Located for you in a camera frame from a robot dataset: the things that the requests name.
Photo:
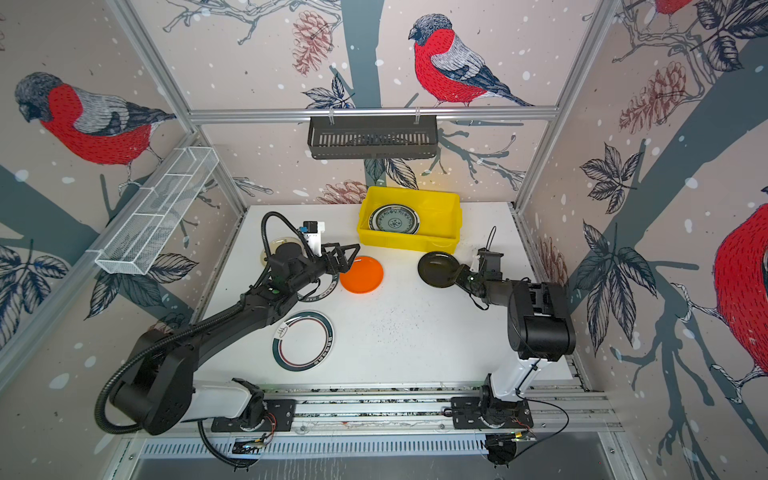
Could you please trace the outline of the teal rim Hao Shi plate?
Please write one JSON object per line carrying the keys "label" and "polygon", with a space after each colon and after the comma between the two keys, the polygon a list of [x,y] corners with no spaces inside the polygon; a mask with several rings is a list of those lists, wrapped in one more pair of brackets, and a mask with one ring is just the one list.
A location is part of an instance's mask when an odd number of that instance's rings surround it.
{"label": "teal rim Hao Shi plate", "polygon": [[315,282],[314,289],[306,294],[300,295],[298,299],[303,303],[314,303],[321,301],[334,292],[339,284],[339,280],[339,274],[331,275],[328,281],[322,279],[317,280]]}

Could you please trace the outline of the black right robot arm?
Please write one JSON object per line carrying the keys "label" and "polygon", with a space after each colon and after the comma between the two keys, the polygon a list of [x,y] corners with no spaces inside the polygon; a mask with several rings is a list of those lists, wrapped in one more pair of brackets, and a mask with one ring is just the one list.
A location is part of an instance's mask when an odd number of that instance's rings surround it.
{"label": "black right robot arm", "polygon": [[451,279],[471,299],[506,309],[507,338],[517,355],[486,378],[479,407],[482,415],[489,416],[520,407],[533,380],[573,353],[576,334],[560,284],[506,279],[501,253],[482,248],[478,255],[477,271],[460,264]]}

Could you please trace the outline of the black plate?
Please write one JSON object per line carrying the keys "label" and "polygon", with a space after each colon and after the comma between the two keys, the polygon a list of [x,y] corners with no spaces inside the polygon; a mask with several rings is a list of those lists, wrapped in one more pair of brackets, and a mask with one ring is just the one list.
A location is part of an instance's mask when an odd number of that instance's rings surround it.
{"label": "black plate", "polygon": [[417,272],[421,280],[434,288],[453,286],[458,278],[461,264],[451,254],[434,251],[421,257]]}

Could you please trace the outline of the orange plate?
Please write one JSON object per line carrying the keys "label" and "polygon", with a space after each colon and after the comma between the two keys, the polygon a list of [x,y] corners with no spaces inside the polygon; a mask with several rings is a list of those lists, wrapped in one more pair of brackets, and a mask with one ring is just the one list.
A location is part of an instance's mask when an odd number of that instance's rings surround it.
{"label": "orange plate", "polygon": [[348,272],[340,275],[341,285],[354,294],[367,294],[382,283],[384,270],[381,263],[369,256],[357,257]]}

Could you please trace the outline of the teal patterned plate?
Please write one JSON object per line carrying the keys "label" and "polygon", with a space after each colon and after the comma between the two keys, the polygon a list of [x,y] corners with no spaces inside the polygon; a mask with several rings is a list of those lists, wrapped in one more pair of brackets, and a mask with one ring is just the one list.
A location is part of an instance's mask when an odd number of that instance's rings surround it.
{"label": "teal patterned plate", "polygon": [[416,234],[420,228],[418,214],[402,204],[388,204],[377,208],[369,218],[369,229],[399,234]]}

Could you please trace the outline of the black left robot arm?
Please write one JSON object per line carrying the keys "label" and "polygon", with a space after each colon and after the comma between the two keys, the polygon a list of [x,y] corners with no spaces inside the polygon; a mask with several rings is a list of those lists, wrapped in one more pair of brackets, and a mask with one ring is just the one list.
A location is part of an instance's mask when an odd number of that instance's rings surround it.
{"label": "black left robot arm", "polygon": [[182,421],[192,404],[197,369],[242,337],[282,319],[299,291],[325,274],[345,273],[358,244],[326,243],[321,254],[273,254],[257,281],[231,307],[172,334],[150,330],[107,380],[94,406],[104,432],[159,435]]}

